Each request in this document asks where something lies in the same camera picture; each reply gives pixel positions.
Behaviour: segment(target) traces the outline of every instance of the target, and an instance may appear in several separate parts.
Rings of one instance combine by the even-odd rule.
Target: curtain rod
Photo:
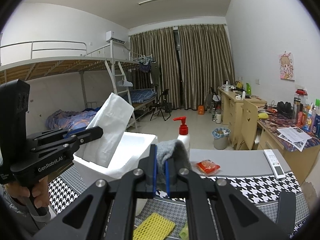
[[[219,23],[215,23],[215,24],[211,24],[211,23],[181,24],[181,25],[171,25],[171,26],[162,27],[162,28],[155,28],[155,29],[147,30],[147,31],[140,32],[140,33],[146,33],[146,32],[149,32],[149,31],[161,30],[161,29],[165,29],[165,28],[174,28],[174,27],[191,26],[191,25],[223,25],[223,26],[227,26],[226,23],[223,23],[223,24],[219,24]]]

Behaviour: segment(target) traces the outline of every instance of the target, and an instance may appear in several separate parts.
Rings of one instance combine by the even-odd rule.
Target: upper bunk
[[[44,48],[44,49],[33,49],[33,44],[40,42],[63,42],[63,43],[77,43],[78,45],[84,45],[83,48]],[[151,57],[146,57],[144,55],[135,54],[129,52],[129,59],[116,59],[113,58],[113,42],[106,46],[96,49],[92,52],[87,52],[87,45],[84,42],[77,41],[28,41],[20,42],[15,44],[9,44],[1,46],[0,49],[20,44],[31,44],[30,49],[30,59],[22,60],[6,65],[0,66],[0,84],[15,80],[21,79],[24,81],[37,79],[46,76],[59,75],[64,73],[74,73],[82,71],[98,71],[106,70],[106,63],[111,67],[112,71],[119,70],[119,62],[123,70],[135,69],[138,68],[140,62],[143,62],[146,59],[151,59]],[[111,57],[105,57],[106,48],[110,47]],[[79,50],[85,51],[84,55],[80,56],[61,56],[61,57],[40,57],[33,58],[34,51],[41,50]],[[103,53],[103,57],[94,57],[95,53]]]

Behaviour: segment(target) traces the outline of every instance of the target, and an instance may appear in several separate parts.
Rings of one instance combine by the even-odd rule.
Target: orange container
[[[204,114],[204,107],[198,106],[198,114]]]

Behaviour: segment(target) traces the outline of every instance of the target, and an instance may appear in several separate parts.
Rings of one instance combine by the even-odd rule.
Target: red cap
[[[187,135],[188,134],[188,126],[186,125],[186,116],[182,116],[182,117],[177,117],[174,118],[174,121],[178,121],[180,120],[182,122],[182,125],[180,125],[179,127],[179,134],[180,135]]]

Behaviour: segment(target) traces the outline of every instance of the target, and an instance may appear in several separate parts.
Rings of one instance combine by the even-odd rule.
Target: bed ladder
[[[119,69],[121,71],[121,74],[118,74],[116,75],[115,73],[115,68],[112,67],[112,70],[110,69],[110,66],[107,62],[107,60],[105,60],[104,64],[106,65],[106,68],[108,70],[108,73],[110,75],[110,78],[111,78],[111,81],[112,81],[112,86],[113,86],[113,92],[116,94],[116,95],[120,95],[120,94],[124,94],[124,93],[127,93],[128,95],[128,100],[129,100],[129,104],[132,105],[132,101],[131,101],[131,97],[130,97],[130,91],[129,91],[129,87],[124,87],[125,90],[123,91],[120,91],[118,92],[118,89],[117,89],[117,85],[116,85],[116,77],[121,77],[124,81],[127,81],[127,77],[125,76],[125,73],[123,71],[123,68],[121,66],[121,63],[120,61],[118,61],[118,66],[119,66]],[[127,129],[130,127],[130,126],[135,126],[135,129],[137,130],[138,129],[138,124],[137,124],[137,120],[136,120],[136,117],[134,115],[134,111],[132,112],[132,116],[129,120],[129,123],[127,125]]]

